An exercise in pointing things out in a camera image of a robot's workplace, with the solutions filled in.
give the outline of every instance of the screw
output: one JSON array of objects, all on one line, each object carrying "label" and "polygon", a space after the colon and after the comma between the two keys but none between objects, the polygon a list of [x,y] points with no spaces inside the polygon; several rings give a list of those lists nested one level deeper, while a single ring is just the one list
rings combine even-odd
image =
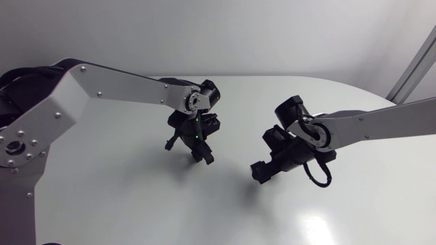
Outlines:
[{"label": "screw", "polygon": [[16,134],[18,137],[23,137],[25,135],[25,132],[20,130],[20,131],[16,132]]}]

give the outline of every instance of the white wall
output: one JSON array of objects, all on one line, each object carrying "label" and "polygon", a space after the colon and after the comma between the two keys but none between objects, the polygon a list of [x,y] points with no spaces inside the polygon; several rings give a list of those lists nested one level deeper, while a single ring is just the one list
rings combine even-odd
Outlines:
[{"label": "white wall", "polygon": [[435,7],[434,0],[2,0],[0,72],[74,57],[150,76],[314,76],[385,97],[435,25]]}]

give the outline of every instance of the robotic arm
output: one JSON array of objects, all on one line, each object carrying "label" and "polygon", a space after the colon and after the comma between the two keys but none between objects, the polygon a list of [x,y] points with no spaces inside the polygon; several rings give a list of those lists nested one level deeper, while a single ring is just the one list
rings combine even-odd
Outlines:
[{"label": "robotic arm", "polygon": [[[283,128],[275,125],[263,136],[272,159],[251,165],[252,176],[263,184],[279,172],[303,165],[316,185],[327,187],[332,176],[326,164],[336,159],[335,149],[362,140],[436,134],[435,108],[436,97],[371,112],[350,110],[311,116],[298,95],[291,97],[275,110]],[[311,175],[307,161],[312,159],[326,174],[325,183]]]},{"label": "robotic arm", "polygon": [[53,66],[19,68],[0,78],[0,240],[35,244],[34,187],[44,173],[50,145],[80,118],[91,98],[154,103],[174,108],[175,128],[165,149],[177,138],[198,162],[214,161],[205,142],[217,131],[219,100],[213,82],[154,80],[75,59]]}]

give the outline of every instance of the white tabletop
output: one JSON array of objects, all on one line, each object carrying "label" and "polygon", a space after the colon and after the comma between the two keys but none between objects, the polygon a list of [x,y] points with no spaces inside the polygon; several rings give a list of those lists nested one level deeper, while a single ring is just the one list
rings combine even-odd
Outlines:
[{"label": "white tabletop", "polygon": [[262,135],[289,97],[312,114],[392,104],[317,78],[207,78],[221,91],[221,129],[207,139],[214,163],[193,163],[180,140],[164,149],[172,109],[94,99],[50,149],[35,191],[37,243],[436,244],[436,135],[339,149],[326,189],[302,167],[260,185],[249,166],[270,161]]}]

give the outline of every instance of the wire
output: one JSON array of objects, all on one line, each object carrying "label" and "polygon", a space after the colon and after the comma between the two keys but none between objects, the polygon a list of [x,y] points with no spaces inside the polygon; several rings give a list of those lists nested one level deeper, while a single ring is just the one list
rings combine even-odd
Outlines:
[{"label": "wire", "polygon": [[302,114],[302,109],[300,107],[300,104],[297,105],[296,110],[297,110],[297,117],[298,117],[298,125],[300,125],[303,132],[305,132],[307,135],[310,135],[313,139],[319,140],[320,135],[307,128],[306,123],[303,119],[303,114]]},{"label": "wire", "polygon": [[321,183],[318,182],[311,174],[310,170],[309,170],[309,166],[307,165],[307,163],[303,163],[303,167],[305,168],[305,172],[308,175],[309,179],[312,180],[313,183],[315,183],[316,185],[318,185],[319,187],[322,188],[326,188],[327,186],[330,185],[330,183],[332,182],[332,174],[330,173],[330,170],[328,169],[327,165],[325,163],[320,163],[318,162],[318,164],[320,165],[322,171],[326,174],[327,176],[327,182],[326,183]]},{"label": "wire", "polygon": [[10,70],[0,77],[0,90],[11,84],[17,78],[30,74],[39,74],[46,77],[55,77],[63,73],[61,67],[23,67]]},{"label": "wire", "polygon": [[312,119],[315,119],[315,117],[314,117],[314,116],[312,116],[312,115],[306,115],[306,114],[303,114],[302,116],[305,116],[305,117],[307,117],[307,118],[312,118]]}]

